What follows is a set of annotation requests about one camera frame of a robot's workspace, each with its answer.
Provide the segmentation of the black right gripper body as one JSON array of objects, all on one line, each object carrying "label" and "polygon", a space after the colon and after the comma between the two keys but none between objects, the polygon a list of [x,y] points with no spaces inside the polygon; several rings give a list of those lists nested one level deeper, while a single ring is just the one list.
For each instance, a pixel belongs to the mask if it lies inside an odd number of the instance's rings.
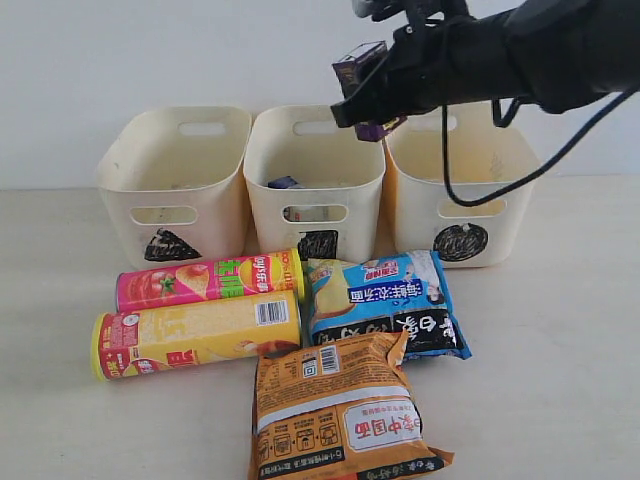
[{"label": "black right gripper body", "polygon": [[382,117],[505,97],[505,19],[457,17],[404,34],[382,63]]}]

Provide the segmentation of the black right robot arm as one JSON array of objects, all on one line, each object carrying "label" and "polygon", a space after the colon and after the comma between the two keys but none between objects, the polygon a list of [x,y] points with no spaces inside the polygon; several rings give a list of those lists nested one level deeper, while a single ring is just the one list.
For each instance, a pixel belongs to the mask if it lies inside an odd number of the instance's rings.
[{"label": "black right robot arm", "polygon": [[357,1],[354,9],[375,22],[403,12],[408,23],[332,105],[341,128],[503,99],[562,114],[639,84],[636,1],[525,1],[484,18],[464,1]]}]

